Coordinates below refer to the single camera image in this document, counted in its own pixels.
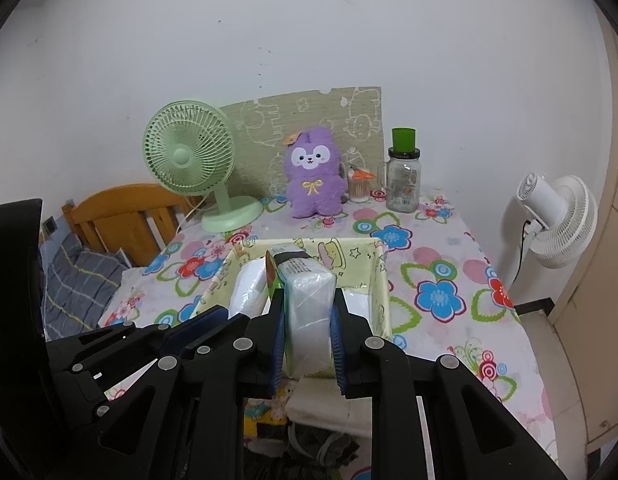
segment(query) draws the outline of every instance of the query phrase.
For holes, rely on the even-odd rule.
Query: wall outlet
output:
[[[49,216],[44,222],[42,222],[42,230],[44,231],[44,237],[48,238],[52,233],[58,230],[58,224],[55,223],[55,219]]]

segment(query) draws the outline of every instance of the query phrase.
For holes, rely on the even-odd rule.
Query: wooden headboard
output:
[[[62,211],[71,230],[94,251],[115,253],[123,248],[135,265],[147,266],[160,247],[146,215],[168,244],[178,227],[174,208],[185,215],[193,209],[185,197],[158,184],[129,184],[100,191],[78,206],[66,204]]]

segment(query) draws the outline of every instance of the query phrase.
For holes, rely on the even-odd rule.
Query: fan center cap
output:
[[[176,164],[180,166],[185,166],[191,160],[191,153],[184,148],[178,148],[175,152],[173,152],[173,160]]]

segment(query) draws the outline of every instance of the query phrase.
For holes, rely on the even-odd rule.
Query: plush toy leg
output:
[[[294,218],[308,218],[315,214],[315,204],[296,200],[291,205],[291,216]]]
[[[325,197],[322,200],[318,200],[316,204],[318,213],[322,216],[335,216],[342,213],[342,202],[340,197]]]

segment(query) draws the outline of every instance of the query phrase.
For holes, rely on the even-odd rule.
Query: purple plush toy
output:
[[[340,150],[331,138],[331,130],[323,126],[303,131],[289,146],[284,172],[289,177],[286,197],[294,218],[342,213],[340,197],[346,181],[338,174],[339,164]]]

